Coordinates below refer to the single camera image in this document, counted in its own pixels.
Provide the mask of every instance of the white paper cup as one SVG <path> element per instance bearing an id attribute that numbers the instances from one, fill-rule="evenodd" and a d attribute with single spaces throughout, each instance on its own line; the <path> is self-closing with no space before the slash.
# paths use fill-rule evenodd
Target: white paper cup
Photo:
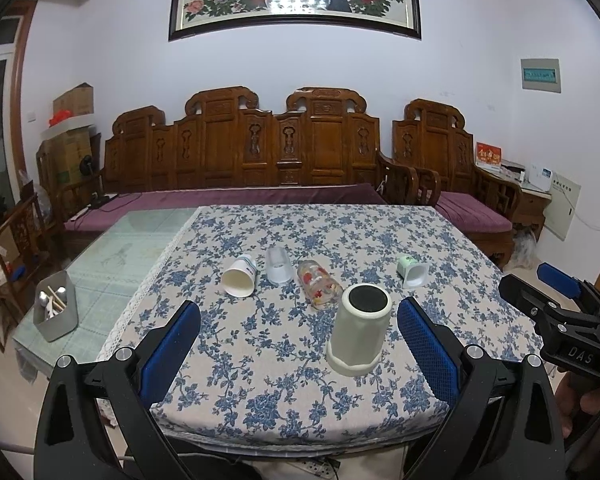
<path id="1" fill-rule="evenodd" d="M 398 259 L 398 274 L 402 276 L 402 288 L 416 288 L 429 281 L 429 264 L 421 264 L 415 258 L 401 256 Z"/>
<path id="2" fill-rule="evenodd" d="M 224 291 L 235 298 L 246 298 L 255 290 L 256 262 L 248 254 L 238 256 L 231 266 L 220 277 L 220 285 Z"/>

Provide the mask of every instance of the blue floral tablecloth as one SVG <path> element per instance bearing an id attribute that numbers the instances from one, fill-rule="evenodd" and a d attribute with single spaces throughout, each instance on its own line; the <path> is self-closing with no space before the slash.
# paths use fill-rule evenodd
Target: blue floral tablecloth
<path id="1" fill-rule="evenodd" d="M 202 328 L 164 402 L 152 413 L 167 434 L 240 454 L 293 456 L 368 449 L 411 440 L 445 416 L 395 323 L 413 295 L 430 318 L 492 356 L 519 360 L 540 348 L 532 323 L 502 301 L 500 271 L 435 209 L 382 205 L 200 208 L 129 304 L 101 357 L 136 346 L 184 300 L 200 306 Z M 379 283 L 394 300 L 382 361 L 343 377 L 325 345 L 336 307 L 317 311 L 297 280 L 257 277 L 254 294 L 227 296 L 220 275 L 236 256 L 264 269 L 268 247 L 293 263 L 312 258 L 342 286 Z M 400 254 L 430 262 L 428 285 L 402 290 Z"/>

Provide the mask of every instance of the white wall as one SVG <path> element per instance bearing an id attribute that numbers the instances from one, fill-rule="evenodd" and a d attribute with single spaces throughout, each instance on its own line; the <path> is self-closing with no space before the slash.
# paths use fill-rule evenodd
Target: white wall
<path id="1" fill-rule="evenodd" d="M 360 28 L 269 25 L 171 43 L 170 2 L 39 2 L 22 83 L 30 173 L 37 173 L 34 154 L 52 100 L 83 81 L 94 86 L 104 139 L 120 113 L 153 104 L 171 122 L 204 89 L 248 86 L 261 108 L 280 113 L 294 89 L 334 86 L 365 97 L 381 119 L 385 153 L 391 121 L 408 101 L 453 104 L 476 140 L 581 184 L 578 214 L 600 226 L 600 21 L 585 0 L 420 0 L 421 41 Z M 523 57 L 559 58 L 562 94 L 523 91 Z M 273 72 L 278 66 L 285 69 Z M 29 111 L 34 123 L 26 122 Z M 565 242 L 544 230 L 538 250 L 582 278 L 600 271 L 600 233 L 578 219 Z"/>
<path id="2" fill-rule="evenodd" d="M 169 43 L 170 4 L 90 0 L 78 10 L 75 81 L 93 85 L 104 139 L 126 110 L 153 104 L 171 122 L 196 92 L 233 85 L 251 88 L 261 108 L 276 113 L 302 86 L 356 90 L 381 119 L 385 153 L 391 121 L 417 97 L 458 107 L 478 140 L 507 138 L 513 76 L 504 55 L 504 0 L 420 0 L 422 41 L 360 28 L 267 25 Z"/>
<path id="3" fill-rule="evenodd" d="M 77 7 L 38 1 L 31 20 L 22 67 L 22 145 L 27 173 L 38 181 L 36 152 L 40 133 L 53 115 L 53 99 L 78 84 L 75 77 L 75 20 Z M 36 120 L 27 122 L 27 113 Z"/>
<path id="4" fill-rule="evenodd" d="M 511 155 L 540 162 L 580 184 L 576 212 L 600 226 L 600 20 L 585 0 L 507 0 L 518 40 Z M 558 58 L 562 93 L 523 90 L 520 59 Z M 548 229 L 540 259 L 594 281 L 600 273 L 600 232 L 578 218 L 563 242 Z"/>

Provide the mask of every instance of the wooden sofa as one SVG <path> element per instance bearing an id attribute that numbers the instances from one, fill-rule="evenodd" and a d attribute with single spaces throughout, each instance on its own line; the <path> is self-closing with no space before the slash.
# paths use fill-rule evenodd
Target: wooden sofa
<path id="1" fill-rule="evenodd" d="M 66 221 L 70 254 L 128 208 L 417 202 L 418 173 L 380 153 L 379 120 L 366 113 L 365 100 L 354 91 L 301 88 L 276 115 L 259 110 L 258 96 L 248 88 L 220 88 L 192 96 L 185 114 L 166 124 L 164 113 L 149 106 L 116 119 L 104 170 L 63 188 L 56 202 L 72 204 L 61 213 L 68 220 L 84 206 L 80 188 L 94 182 L 106 192 L 134 193 L 126 198 L 134 202 L 112 202 Z"/>
<path id="2" fill-rule="evenodd" d="M 434 206 L 502 268 L 513 250 L 512 216 L 520 186 L 474 164 L 474 137 L 453 106 L 416 99 L 394 121 L 393 158 L 433 170 L 439 178 L 420 182 L 420 201 Z"/>

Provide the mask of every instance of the electrical panel box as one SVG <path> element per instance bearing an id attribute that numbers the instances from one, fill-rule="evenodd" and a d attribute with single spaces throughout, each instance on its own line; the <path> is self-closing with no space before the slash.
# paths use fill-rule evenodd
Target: electrical panel box
<path id="1" fill-rule="evenodd" d="M 544 210 L 544 226 L 564 241 L 576 212 L 580 186 L 554 172 L 549 192 L 551 203 Z"/>

